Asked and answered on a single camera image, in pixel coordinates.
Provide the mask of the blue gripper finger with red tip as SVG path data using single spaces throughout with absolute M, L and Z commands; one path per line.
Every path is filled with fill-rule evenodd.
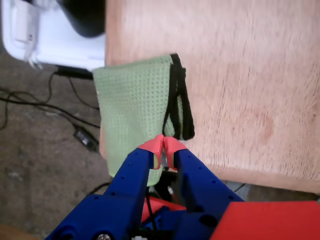
M 175 240 L 209 240 L 216 231 L 239 222 L 235 207 L 243 202 L 212 173 L 186 146 L 165 137 L 163 146 L 168 165 L 178 171 L 183 212 L 173 230 Z
M 164 136 L 129 153 L 103 194 L 86 196 L 50 233 L 49 240 L 129 240 L 141 224 L 148 177 L 159 169 Z

